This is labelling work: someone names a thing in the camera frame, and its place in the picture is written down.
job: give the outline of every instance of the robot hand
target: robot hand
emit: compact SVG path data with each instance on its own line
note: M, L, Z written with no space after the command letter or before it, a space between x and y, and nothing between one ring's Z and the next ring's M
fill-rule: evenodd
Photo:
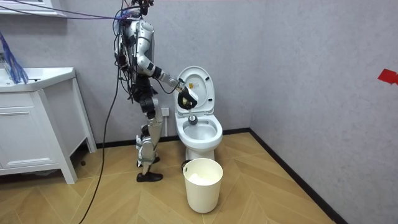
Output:
M178 94L177 102L182 109L190 110L198 104L198 100L198 95L185 86Z

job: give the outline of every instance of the baseboard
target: baseboard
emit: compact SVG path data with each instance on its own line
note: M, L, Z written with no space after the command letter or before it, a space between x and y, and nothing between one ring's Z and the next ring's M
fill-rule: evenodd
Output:
M250 128L236 128L236 129L223 130L223 135L248 133L250 132L250 130L251 130Z
M341 215L339 215L318 193L309 186L287 163L280 158L274 150L272 150L267 143L265 143L251 128L250 134L254 139L268 152L268 154L275 159L275 161L293 178L296 183L307 193L312 200L337 224L348 224Z
M248 133L250 132L250 128L236 128L236 129L229 129L229 130L224 130L223 135L227 134L239 134L239 133ZM180 140L179 136L167 136L167 137L161 137L159 142L167 142L167 141L177 141ZM105 147L119 147L119 146L131 146L135 145L136 140L124 140L124 141L115 141L115 142L106 142ZM102 143L97 143L96 144L98 149L101 149ZM78 147L77 150L87 150L87 146L85 144L82 144Z

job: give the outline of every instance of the bucket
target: bucket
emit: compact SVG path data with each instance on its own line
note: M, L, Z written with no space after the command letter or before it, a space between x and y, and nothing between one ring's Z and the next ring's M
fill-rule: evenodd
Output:
M218 202L223 168L212 159L199 158L183 167L189 206L198 213L212 211Z

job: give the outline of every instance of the red tag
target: red tag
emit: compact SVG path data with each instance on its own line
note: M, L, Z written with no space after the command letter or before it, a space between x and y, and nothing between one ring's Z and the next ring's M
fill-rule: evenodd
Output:
M379 75L379 80L384 81L386 83L396 83L398 84L398 75L396 72L388 70L388 69L384 69L381 74Z

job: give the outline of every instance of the white toilet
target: white toilet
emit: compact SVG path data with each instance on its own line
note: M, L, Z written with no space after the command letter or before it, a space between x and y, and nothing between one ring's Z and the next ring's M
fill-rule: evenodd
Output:
M199 97L192 113L198 117L198 123L188 122L188 111L177 104L178 92L174 92L175 120L181 141L187 147L186 159L208 158L214 160L214 150L223 138L223 128L214 116L215 92L213 81L201 67L191 66L178 76L186 82L185 86Z

